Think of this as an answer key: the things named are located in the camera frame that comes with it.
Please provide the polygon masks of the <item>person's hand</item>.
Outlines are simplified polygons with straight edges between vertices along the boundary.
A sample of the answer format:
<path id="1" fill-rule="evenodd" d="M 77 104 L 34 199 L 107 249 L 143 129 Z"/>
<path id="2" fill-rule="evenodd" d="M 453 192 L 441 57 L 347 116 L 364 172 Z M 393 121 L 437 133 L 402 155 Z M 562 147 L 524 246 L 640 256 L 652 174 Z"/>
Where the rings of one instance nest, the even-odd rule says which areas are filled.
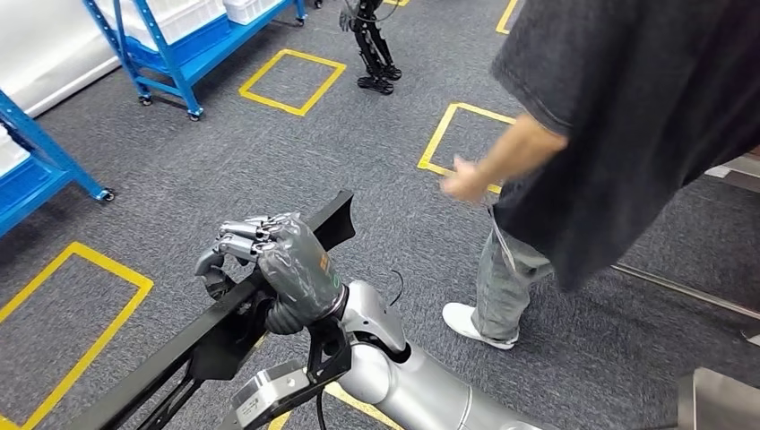
<path id="1" fill-rule="evenodd" d="M 469 161 L 453 158 L 453 170 L 441 180 L 445 194 L 462 202 L 480 202 L 491 183 L 498 179 L 498 168 L 488 159 Z"/>

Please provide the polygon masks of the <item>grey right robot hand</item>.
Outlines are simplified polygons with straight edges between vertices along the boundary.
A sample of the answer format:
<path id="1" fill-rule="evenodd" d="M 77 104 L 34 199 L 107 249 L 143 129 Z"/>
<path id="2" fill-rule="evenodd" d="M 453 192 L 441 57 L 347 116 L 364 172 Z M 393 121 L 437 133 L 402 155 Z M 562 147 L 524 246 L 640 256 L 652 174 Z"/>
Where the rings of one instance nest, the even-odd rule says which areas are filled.
<path id="1" fill-rule="evenodd" d="M 277 293 L 264 318 L 266 330 L 274 334 L 294 334 L 324 319 L 344 296 L 327 252 L 298 212 L 258 215 L 220 226 L 194 267 L 214 299 L 233 286 L 222 270 L 227 255 L 242 265 L 255 262 Z"/>

